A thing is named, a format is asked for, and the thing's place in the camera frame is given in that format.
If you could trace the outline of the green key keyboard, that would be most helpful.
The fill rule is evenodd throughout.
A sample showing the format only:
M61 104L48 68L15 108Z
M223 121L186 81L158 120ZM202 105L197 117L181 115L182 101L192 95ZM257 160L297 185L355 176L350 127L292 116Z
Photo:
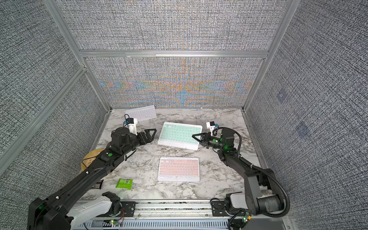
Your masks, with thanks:
M199 143L192 136L200 134L202 129L201 125L165 122L158 144L187 150L198 150Z

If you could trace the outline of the pink key keyboard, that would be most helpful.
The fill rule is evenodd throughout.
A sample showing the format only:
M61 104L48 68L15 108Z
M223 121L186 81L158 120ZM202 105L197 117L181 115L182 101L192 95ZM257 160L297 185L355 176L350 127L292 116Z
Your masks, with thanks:
M161 182L199 182L199 158L161 157L158 181Z

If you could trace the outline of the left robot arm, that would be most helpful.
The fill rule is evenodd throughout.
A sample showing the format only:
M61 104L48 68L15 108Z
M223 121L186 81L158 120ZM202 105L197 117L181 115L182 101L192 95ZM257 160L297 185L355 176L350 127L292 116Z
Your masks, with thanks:
M133 134L126 127L111 133L112 140L78 176L45 199L36 198L28 208L27 229L71 230L86 220L70 213L75 203L93 185L109 175L136 151L138 146L153 142L157 130L146 129Z

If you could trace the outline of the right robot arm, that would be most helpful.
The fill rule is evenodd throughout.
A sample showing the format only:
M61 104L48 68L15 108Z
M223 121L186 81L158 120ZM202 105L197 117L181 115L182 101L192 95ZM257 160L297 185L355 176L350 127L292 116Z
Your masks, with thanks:
M241 135L232 129L221 128L220 138L211 132L192 135L192 138L207 149L217 149L221 162L235 170L244 180L244 200L252 215L280 218L289 213L290 199L284 187L270 169L260 168L240 154Z

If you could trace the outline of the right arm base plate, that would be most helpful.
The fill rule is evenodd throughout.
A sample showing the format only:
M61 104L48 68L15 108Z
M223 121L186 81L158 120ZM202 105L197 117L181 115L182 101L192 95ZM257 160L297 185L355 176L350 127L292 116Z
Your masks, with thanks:
M232 217L240 211L238 208L227 207L224 200L211 199L209 203L214 217Z

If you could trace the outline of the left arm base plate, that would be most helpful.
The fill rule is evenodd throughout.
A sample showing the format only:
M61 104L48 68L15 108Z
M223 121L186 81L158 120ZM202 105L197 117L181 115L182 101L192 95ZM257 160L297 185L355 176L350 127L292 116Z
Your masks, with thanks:
M133 217L136 208L135 201L121 201L120 206L118 208L113 207L112 211L99 215L97 217L105 217L105 218L120 218L124 217Z

